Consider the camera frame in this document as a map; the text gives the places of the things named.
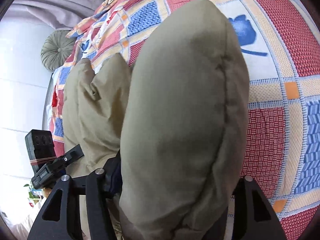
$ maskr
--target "checkered blanket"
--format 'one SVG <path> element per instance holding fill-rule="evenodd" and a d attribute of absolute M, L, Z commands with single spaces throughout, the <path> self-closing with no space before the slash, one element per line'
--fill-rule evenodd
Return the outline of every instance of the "checkered blanket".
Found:
<path fill-rule="evenodd" d="M 69 34 L 74 50 L 57 70 L 50 129 L 64 153 L 63 88 L 71 68 L 89 58 L 98 72 L 120 52 L 130 66 L 172 11 L 190 0 L 114 0 Z M 229 19 L 250 76 L 249 126 L 242 175 L 251 175 L 296 240 L 320 204 L 320 33 L 299 0 L 210 0 Z M 231 239 L 230 200 L 225 239 Z"/>

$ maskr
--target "black battery pack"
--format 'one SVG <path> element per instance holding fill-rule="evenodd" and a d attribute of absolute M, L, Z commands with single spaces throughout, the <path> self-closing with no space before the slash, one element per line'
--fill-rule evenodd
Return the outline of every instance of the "black battery pack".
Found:
<path fill-rule="evenodd" d="M 27 151 L 34 174 L 44 164 L 56 159 L 50 131 L 31 130 L 25 137 Z"/>

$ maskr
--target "white wall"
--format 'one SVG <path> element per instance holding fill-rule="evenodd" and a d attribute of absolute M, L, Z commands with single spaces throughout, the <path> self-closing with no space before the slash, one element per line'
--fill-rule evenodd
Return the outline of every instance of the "white wall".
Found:
<path fill-rule="evenodd" d="M 28 214 L 27 189 L 33 176 L 24 137 L 42 128 L 51 72 L 40 52 L 54 31 L 46 25 L 0 22 L 0 208 L 12 223 Z"/>

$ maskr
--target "gray curtain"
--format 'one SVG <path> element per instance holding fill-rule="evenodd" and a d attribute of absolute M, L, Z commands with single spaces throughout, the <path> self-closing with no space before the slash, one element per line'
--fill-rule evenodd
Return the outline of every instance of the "gray curtain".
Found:
<path fill-rule="evenodd" d="M 5 17 L 46 24 L 54 29 L 73 28 L 92 16 L 103 0 L 15 0 Z"/>

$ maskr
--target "white tile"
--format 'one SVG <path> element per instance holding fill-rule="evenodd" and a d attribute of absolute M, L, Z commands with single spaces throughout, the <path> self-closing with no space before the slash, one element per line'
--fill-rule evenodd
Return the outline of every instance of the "white tile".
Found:
<path fill-rule="evenodd" d="M 48 87 L 52 73 L 42 65 L 41 48 L 0 38 L 0 78 Z"/>
<path fill-rule="evenodd" d="M 54 29 L 47 25 L 3 19 L 0 22 L 0 37 L 23 44 L 42 46 Z"/>
<path fill-rule="evenodd" d="M 41 130 L 46 88 L 0 79 L 0 127 Z"/>
<path fill-rule="evenodd" d="M 17 177 L 32 178 L 34 173 L 30 165 L 25 132 L 0 128 L 0 173 Z"/>

